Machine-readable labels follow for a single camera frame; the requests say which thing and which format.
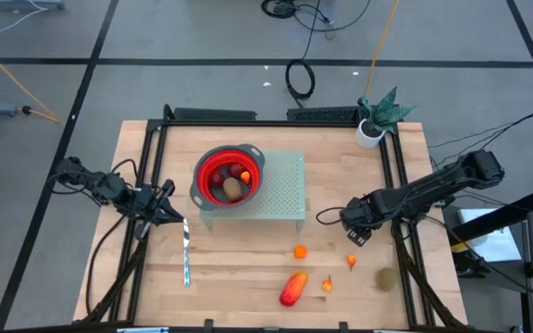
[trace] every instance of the yellow cable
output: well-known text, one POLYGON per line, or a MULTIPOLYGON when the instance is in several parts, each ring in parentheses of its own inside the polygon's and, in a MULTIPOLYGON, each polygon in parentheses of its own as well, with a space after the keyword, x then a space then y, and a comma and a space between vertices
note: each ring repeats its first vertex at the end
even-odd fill
POLYGON ((55 119, 55 118, 53 118, 53 117, 51 117, 49 115, 46 115, 45 113, 42 113, 42 112, 39 112, 39 111, 36 111, 36 110, 33 110, 33 109, 30 109, 30 113, 34 114, 36 116, 45 117, 45 118, 47 118, 49 120, 53 120, 54 122, 58 122, 58 119, 55 119))
POLYGON ((46 105, 41 102, 38 98, 36 98, 36 96, 34 96, 28 89, 26 89, 21 83, 19 83, 18 79, 16 79, 12 73, 9 72, 9 70, 7 70, 7 68, 5 68, 3 65, 1 65, 0 63, 0 68, 1 70, 4 71, 4 73, 7 74, 7 76, 12 79, 19 87, 22 91, 24 91, 32 100, 34 100, 34 102, 38 103, 38 105, 40 105, 44 111, 48 112, 51 116, 50 117, 46 117, 48 119, 51 119, 53 120, 54 122, 58 123, 59 122, 59 119, 58 117, 56 116, 55 112, 51 111, 48 107, 46 107, 46 105))
POLYGON ((394 14, 396 13, 396 8, 398 7, 398 3, 400 3, 400 0, 394 0, 394 6, 392 7, 390 16, 388 17, 388 20, 386 21, 386 28, 384 29, 384 32, 381 33, 381 37, 379 38, 379 42, 378 42, 378 47, 376 47, 376 53, 374 53, 374 59, 371 61, 371 67, 369 68, 369 77, 367 77, 366 96, 369 93, 369 88, 371 87, 371 81, 373 80, 373 77, 374 77, 374 67, 376 66, 376 61, 378 61, 379 50, 381 50, 381 45, 384 44, 384 40, 386 39, 386 33, 388 32, 388 29, 390 28, 390 23, 394 19, 394 14))

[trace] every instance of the wooden table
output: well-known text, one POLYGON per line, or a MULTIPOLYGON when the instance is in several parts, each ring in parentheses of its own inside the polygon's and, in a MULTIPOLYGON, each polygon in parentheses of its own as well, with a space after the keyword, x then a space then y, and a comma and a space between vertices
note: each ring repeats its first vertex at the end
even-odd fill
MULTIPOLYGON (((125 158, 139 159, 145 126, 145 121, 123 123, 113 165, 125 158)), ((409 180, 430 173, 422 125, 402 123, 400 133, 409 180)), ((389 149, 394 183, 399 184, 391 144, 389 149)), ((146 181, 151 169, 150 162, 146 181)), ((120 171, 128 182, 134 183, 128 167, 120 171)), ((160 183, 167 178, 176 183, 172 205, 190 223, 192 285, 187 289, 182 284, 182 225, 153 227, 136 325, 201 327, 205 319, 212 318, 216 327, 336 328, 340 321, 346 321, 350 328, 408 328, 401 286, 384 292, 375 282, 376 272, 383 267, 393 267, 398 276, 390 224, 375 231, 359 248, 347 239, 341 225, 327 227, 315 220, 322 209, 344 206, 354 196, 385 187, 379 149, 357 146, 354 129, 169 127, 160 183), (205 228, 198 208, 189 198, 194 166, 211 148, 243 142, 263 151, 304 152, 307 220, 301 233, 292 223, 275 226, 237 221, 215 224, 211 232, 205 228), (305 259, 293 256, 298 244, 308 249, 305 259), (351 253, 357 257, 353 271, 346 263, 347 254, 351 253), (283 307, 279 304, 281 289, 290 274, 298 270, 309 273, 304 294, 293 307, 283 307), (334 283, 330 292, 321 289, 328 275, 334 283)), ((439 211, 431 215, 441 218, 439 211)), ((118 213, 112 207, 102 208, 93 246, 117 219, 118 213)), ((93 305, 116 277, 125 226, 126 223, 106 240, 96 258, 93 305)), ((425 221, 418 230, 429 284, 455 317, 466 322, 445 230, 425 221)), ((420 294, 416 284, 412 285, 418 322, 424 323, 420 294)), ((130 283, 126 286, 119 318, 126 313, 130 283)), ((84 295, 85 276, 76 319, 85 316, 84 295)))

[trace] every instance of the red strainer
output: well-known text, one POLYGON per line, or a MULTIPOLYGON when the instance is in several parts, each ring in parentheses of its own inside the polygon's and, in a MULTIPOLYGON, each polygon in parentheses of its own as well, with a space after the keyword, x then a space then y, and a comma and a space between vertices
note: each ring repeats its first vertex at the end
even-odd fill
POLYGON ((251 144, 220 146, 205 153, 194 168, 191 185, 191 199, 203 210, 213 210, 223 207, 235 207, 252 199, 263 180, 263 166, 265 156, 251 144), (217 197, 209 186, 209 177, 216 171, 227 166, 239 164, 250 173, 251 183, 242 198, 235 203, 225 203, 217 197))

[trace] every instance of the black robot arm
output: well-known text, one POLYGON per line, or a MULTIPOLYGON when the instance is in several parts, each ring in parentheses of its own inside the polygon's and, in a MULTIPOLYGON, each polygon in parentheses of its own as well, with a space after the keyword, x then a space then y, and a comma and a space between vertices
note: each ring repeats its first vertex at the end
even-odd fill
POLYGON ((100 204, 113 204, 122 215, 144 221, 137 229, 137 239, 143 237, 150 223, 159 226, 184 220, 170 204, 169 197, 176 190, 171 179, 161 188, 143 184, 140 189, 133 189, 119 173, 92 172, 79 158, 69 157, 57 165, 56 180, 61 184, 82 186, 81 189, 88 191, 100 204))
POLYGON ((340 211, 349 239, 363 246, 372 230, 394 217, 417 220, 434 203, 452 198, 459 190, 486 189, 501 182, 504 171, 491 152, 484 150, 462 155, 457 161, 422 179, 397 189, 375 190, 361 199, 352 198, 340 211))

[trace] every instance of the small orange vegetable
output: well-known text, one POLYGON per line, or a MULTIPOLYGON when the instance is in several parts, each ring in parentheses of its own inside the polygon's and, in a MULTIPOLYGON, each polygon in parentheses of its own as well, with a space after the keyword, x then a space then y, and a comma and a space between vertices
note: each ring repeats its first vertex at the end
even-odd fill
POLYGON ((349 263, 349 270, 353 270, 353 266, 357 262, 357 258, 354 254, 347 255, 347 262, 349 263))
POLYGON ((305 258, 307 256, 307 248, 303 245, 298 245, 295 247, 293 254, 295 254, 295 257, 298 259, 305 258))
POLYGON ((248 184, 250 182, 250 172, 242 172, 242 174, 240 175, 240 179, 244 182, 244 184, 248 184))
POLYGON ((332 290, 332 279, 330 278, 330 276, 328 276, 328 279, 322 283, 322 289, 324 291, 332 290))
POLYGON ((292 306, 294 305, 297 300, 300 299, 302 296, 302 292, 304 291, 305 282, 307 281, 307 274, 304 272, 297 272, 293 274, 289 281, 287 281, 287 284, 285 285, 285 288, 283 288, 283 291, 281 292, 281 295, 279 296, 279 302, 285 306, 292 306))

